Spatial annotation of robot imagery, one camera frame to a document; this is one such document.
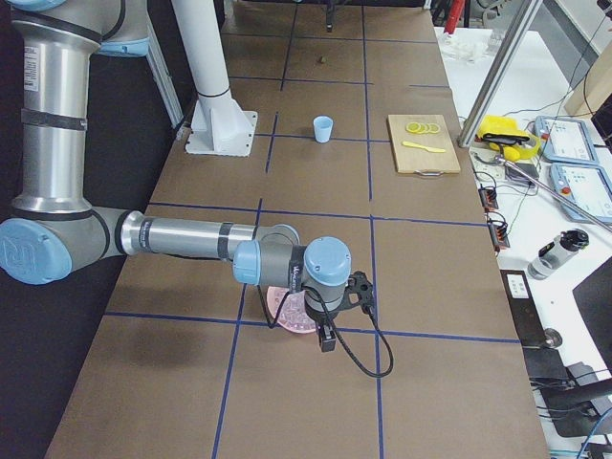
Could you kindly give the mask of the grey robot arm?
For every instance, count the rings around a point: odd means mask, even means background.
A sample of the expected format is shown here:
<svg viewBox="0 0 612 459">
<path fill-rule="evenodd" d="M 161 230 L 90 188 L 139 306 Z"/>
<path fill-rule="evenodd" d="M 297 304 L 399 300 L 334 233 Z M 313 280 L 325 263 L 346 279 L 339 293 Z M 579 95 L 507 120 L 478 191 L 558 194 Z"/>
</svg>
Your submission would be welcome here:
<svg viewBox="0 0 612 459">
<path fill-rule="evenodd" d="M 91 84 L 87 198 L 99 207 L 210 216 L 211 208 L 154 195 L 171 135 L 147 61 L 95 56 Z M 1 347 L 5 353 L 50 349 L 76 356 L 90 344 L 104 312 L 229 320 L 237 314 L 240 295 L 229 269 L 218 262 L 151 254 L 132 260 L 115 256 L 45 286 L 3 276 Z"/>
</svg>

